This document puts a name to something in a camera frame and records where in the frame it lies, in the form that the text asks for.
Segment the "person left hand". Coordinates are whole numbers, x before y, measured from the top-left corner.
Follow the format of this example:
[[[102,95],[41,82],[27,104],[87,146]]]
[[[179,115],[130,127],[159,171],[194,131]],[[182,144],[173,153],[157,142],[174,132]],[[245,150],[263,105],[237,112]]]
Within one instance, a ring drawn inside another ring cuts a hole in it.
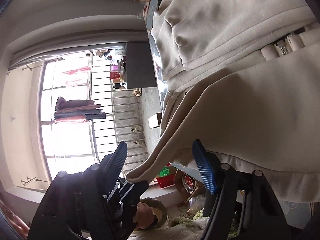
[[[133,217],[133,223],[135,224],[135,229],[146,229],[149,227],[154,221],[154,214],[147,204],[139,202],[137,204],[137,211],[135,216]]]

